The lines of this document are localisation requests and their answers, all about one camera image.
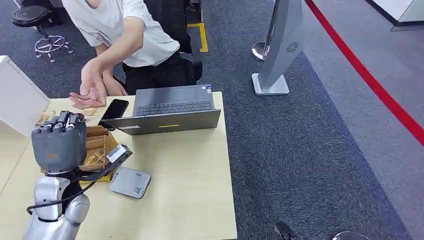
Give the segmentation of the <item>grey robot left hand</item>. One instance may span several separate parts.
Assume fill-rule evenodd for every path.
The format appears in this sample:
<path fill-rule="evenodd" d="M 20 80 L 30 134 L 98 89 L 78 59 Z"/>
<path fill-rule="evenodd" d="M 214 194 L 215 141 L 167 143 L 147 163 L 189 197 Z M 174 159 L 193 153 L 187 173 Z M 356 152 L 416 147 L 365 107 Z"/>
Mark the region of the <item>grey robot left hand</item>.
<path fill-rule="evenodd" d="M 58 175 L 78 169 L 86 157 L 85 116 L 62 110 L 31 131 L 36 163 L 43 173 Z"/>

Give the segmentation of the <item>person's right hand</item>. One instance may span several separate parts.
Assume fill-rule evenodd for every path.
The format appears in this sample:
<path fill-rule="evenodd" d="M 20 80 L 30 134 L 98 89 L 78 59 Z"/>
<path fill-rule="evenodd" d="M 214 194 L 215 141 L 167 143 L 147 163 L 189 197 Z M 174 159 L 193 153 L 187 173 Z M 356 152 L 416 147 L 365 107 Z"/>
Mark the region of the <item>person's right hand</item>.
<path fill-rule="evenodd" d="M 96 91 L 90 91 L 88 95 L 80 95 L 74 92 L 69 96 L 72 106 L 76 109 L 84 110 L 89 108 L 101 108 L 107 103 L 106 97 Z"/>

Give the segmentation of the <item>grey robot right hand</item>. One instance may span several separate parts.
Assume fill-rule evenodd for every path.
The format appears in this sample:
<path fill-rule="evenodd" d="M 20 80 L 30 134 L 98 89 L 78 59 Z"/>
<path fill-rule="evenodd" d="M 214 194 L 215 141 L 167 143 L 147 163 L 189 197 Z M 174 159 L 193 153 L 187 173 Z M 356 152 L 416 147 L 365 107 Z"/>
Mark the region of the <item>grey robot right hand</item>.
<path fill-rule="evenodd" d="M 295 232 L 290 228 L 290 226 L 283 222 L 278 221 L 274 225 L 274 231 L 283 239 L 283 240 L 297 240 L 297 235 Z"/>

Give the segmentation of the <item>person's left hand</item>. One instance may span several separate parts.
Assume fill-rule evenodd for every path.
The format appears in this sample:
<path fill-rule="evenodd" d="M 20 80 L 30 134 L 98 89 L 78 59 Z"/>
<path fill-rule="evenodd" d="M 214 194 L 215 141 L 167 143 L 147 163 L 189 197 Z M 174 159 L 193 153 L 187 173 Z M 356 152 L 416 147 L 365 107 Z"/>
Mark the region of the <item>person's left hand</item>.
<path fill-rule="evenodd" d="M 80 95 L 86 96 L 90 91 L 98 92 L 107 98 L 107 90 L 103 82 L 103 72 L 96 58 L 91 59 L 81 70 Z"/>

